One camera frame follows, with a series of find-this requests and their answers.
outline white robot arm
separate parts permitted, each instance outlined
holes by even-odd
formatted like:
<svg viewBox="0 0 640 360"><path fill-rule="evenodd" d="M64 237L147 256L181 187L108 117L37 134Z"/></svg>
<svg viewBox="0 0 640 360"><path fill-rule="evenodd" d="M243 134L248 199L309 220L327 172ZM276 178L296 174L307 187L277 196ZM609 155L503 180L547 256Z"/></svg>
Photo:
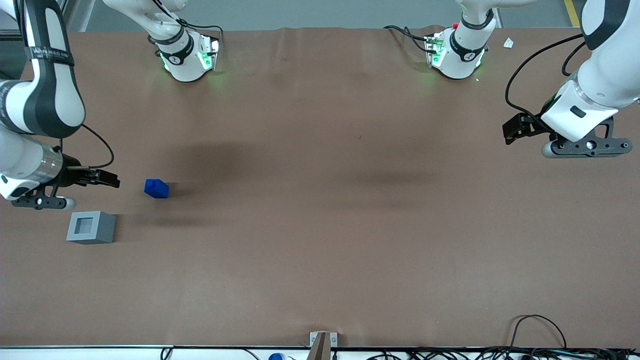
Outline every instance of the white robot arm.
<svg viewBox="0 0 640 360"><path fill-rule="evenodd" d="M611 157L632 150L613 138L613 118L640 99L640 0L587 0L582 34L591 50L585 61L544 105L541 113L520 113L503 125L509 145L517 138L550 133L548 158ZM605 127L605 137L595 134Z"/></svg>
<svg viewBox="0 0 640 360"><path fill-rule="evenodd" d="M59 147L30 135L66 138L84 122L74 59L55 0L0 0L0 9L19 23L33 66L32 81L0 79L0 194L14 206L71 209L72 199L56 197L59 187L106 184L117 176L82 167ZM54 187L46 195L46 186Z"/></svg>
<svg viewBox="0 0 640 360"><path fill-rule="evenodd" d="M149 33L160 50L164 68L178 81L195 81L214 70L218 39L186 29L174 14L187 0L103 0L104 3L137 22Z"/></svg>
<svg viewBox="0 0 640 360"><path fill-rule="evenodd" d="M434 34L427 49L430 66L452 79L469 77L480 66L484 47L496 26L493 8L524 6L535 0L456 0L462 7L462 19L457 28L447 28Z"/></svg>

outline brown table surface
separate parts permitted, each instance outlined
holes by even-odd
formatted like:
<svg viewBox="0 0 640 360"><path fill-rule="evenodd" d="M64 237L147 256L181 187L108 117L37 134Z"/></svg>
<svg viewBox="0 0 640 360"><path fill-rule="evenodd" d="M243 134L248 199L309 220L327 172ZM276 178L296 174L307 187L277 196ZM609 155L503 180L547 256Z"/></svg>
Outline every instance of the brown table surface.
<svg viewBox="0 0 640 360"><path fill-rule="evenodd" d="M196 83L143 33L71 34L122 186L61 194L116 214L116 240L66 243L70 213L0 202L0 344L295 345L327 329L349 346L504 345L539 313L570 347L638 346L640 151L548 160L546 136L502 138L511 73L576 32L497 30L461 81L386 30L230 32ZM513 100L537 111L575 45L532 62ZM637 116L617 135L640 142ZM108 158L84 130L65 152ZM171 198L145 195L148 177ZM558 346L542 323L520 330L517 345Z"/></svg>

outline white paper scrap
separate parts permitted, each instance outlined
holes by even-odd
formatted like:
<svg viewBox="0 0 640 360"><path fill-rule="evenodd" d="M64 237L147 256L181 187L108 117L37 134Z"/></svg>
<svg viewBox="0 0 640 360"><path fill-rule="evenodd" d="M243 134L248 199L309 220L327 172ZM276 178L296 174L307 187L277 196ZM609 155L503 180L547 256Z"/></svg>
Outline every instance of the white paper scrap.
<svg viewBox="0 0 640 360"><path fill-rule="evenodd" d="M504 42L503 46L507 49L511 49L513 47L513 40L511 38L507 38L507 41Z"/></svg>

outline yellow floor line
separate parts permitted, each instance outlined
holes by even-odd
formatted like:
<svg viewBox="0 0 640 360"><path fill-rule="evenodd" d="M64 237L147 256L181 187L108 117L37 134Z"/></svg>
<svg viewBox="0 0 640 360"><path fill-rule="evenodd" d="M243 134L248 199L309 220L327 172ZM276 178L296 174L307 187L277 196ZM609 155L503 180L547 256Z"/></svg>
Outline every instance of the yellow floor line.
<svg viewBox="0 0 640 360"><path fill-rule="evenodd" d="M580 26L580 20L578 19L578 13L575 12L575 6L573 5L573 0L564 0L564 7L566 8L566 12L569 14L569 20L571 20L571 26L577 28Z"/></svg>

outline blue cube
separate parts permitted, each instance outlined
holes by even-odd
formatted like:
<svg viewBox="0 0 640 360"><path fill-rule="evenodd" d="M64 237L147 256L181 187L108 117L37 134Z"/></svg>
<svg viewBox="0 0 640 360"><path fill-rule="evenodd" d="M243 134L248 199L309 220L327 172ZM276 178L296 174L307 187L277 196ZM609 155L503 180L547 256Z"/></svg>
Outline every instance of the blue cube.
<svg viewBox="0 0 640 360"><path fill-rule="evenodd" d="M169 185L160 179L147 179L145 193L156 199L166 199L169 197Z"/></svg>

